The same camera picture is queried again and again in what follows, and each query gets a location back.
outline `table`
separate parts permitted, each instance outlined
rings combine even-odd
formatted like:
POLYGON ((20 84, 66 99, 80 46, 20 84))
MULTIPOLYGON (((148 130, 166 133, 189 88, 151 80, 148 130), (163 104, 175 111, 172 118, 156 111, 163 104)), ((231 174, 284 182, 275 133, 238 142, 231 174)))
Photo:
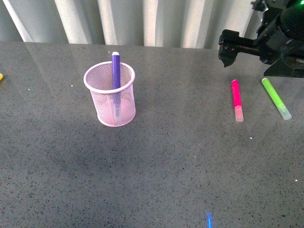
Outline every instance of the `table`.
POLYGON ((261 84, 258 57, 217 50, 0 42, 0 227, 291 227, 304 224, 304 80, 261 84), (102 125, 86 70, 136 73, 136 116, 102 125), (238 79, 244 122, 234 116, 238 79))

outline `curtain fold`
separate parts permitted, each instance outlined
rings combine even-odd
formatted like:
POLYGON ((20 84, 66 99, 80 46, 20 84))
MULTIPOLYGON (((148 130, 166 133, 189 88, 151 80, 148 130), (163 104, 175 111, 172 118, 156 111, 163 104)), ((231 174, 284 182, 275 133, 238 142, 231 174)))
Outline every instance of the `curtain fold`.
POLYGON ((218 48, 256 38, 251 0, 0 0, 0 41, 218 48))

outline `pen holder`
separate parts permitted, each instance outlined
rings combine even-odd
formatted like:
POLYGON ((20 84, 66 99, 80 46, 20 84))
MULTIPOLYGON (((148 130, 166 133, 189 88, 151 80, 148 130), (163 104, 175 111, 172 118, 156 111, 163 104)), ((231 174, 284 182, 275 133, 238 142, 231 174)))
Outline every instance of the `pen holder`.
POLYGON ((91 91, 98 119, 104 125, 119 127, 129 123, 136 113, 133 82, 135 72, 129 65, 120 63, 121 87, 113 89, 112 62, 92 66, 84 76, 91 91))

